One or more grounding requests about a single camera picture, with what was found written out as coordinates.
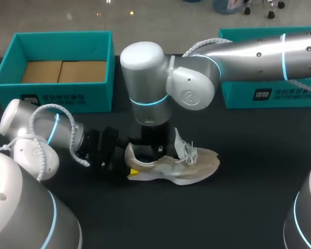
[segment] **screw hole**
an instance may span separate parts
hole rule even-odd
[[[0,193],[0,201],[7,200],[7,196],[4,193]]]

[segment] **sneaker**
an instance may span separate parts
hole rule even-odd
[[[177,185],[188,185],[204,180],[215,173],[220,161],[218,154],[209,149],[195,148],[183,141],[175,128],[175,150],[178,158],[163,156],[157,161],[142,162],[135,152],[146,146],[131,143],[125,149],[125,163],[130,167],[129,180],[151,181],[167,179]]]

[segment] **teal box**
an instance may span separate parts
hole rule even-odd
[[[254,27],[245,29],[220,29],[219,37],[233,42],[311,31],[311,27]],[[299,82],[311,86],[311,78]],[[311,92],[284,80],[259,82],[223,82],[222,93],[227,108],[311,107]],[[268,98],[256,101],[256,94]]]
[[[21,80],[28,61],[107,61],[105,82],[32,83]],[[0,65],[0,103],[56,103],[72,113],[110,112],[115,52],[110,31],[17,33]]]

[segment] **blue led light ring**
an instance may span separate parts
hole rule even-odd
[[[304,242],[307,244],[307,246],[311,249],[311,245],[310,243],[308,242],[308,240],[305,238],[305,236],[303,235],[301,229],[300,229],[300,226],[299,226],[299,223],[297,222],[297,217],[296,217],[296,202],[297,202],[297,197],[299,196],[299,193],[297,194],[296,196],[296,199],[295,199],[295,203],[294,203],[294,218],[295,218],[295,223],[296,223],[296,226],[297,226],[297,230],[299,231],[302,239],[304,240]]]
[[[51,142],[51,140],[53,138],[54,132],[56,130],[56,127],[58,126],[59,120],[60,120],[59,119],[59,114],[56,114],[55,123],[54,123],[53,129],[52,129],[51,135],[50,135],[50,137],[47,140],[47,144],[50,144],[50,142]]]
[[[48,242],[51,240],[51,237],[53,235],[54,227],[55,227],[55,223],[56,223],[56,203],[55,203],[55,200],[54,200],[52,193],[50,191],[48,191],[48,193],[50,193],[52,201],[53,201],[53,221],[52,221],[51,229],[47,235],[47,238],[45,239],[45,242],[40,249],[45,249],[46,246],[48,245]]]
[[[282,37],[282,71],[284,73],[284,79],[288,80],[287,77],[287,69],[286,69],[286,58],[285,58],[285,41],[286,41],[286,34],[283,34]]]
[[[220,79],[221,79],[221,69],[220,69],[219,65],[216,63],[215,60],[213,60],[212,58],[210,58],[208,56],[205,56],[203,54],[194,54],[194,55],[192,55],[190,57],[201,57],[201,58],[206,58],[206,59],[209,59],[210,61],[212,61],[217,66],[217,68],[219,70],[219,74],[220,74]]]
[[[139,102],[133,101],[131,98],[129,98],[129,99],[130,99],[130,101],[133,102],[135,105],[140,105],[140,106],[151,106],[151,105],[157,105],[157,104],[163,102],[167,97],[168,97],[168,95],[166,95],[165,97],[163,97],[161,100],[158,100],[158,101],[155,101],[155,102],[152,102],[152,103],[139,103]]]

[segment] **logo on box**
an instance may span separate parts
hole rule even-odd
[[[24,100],[33,105],[41,106],[39,98],[36,94],[21,94],[21,100]]]
[[[255,94],[253,96],[254,101],[257,100],[268,100],[271,96],[272,89],[271,88],[266,88],[266,89],[256,89]]]

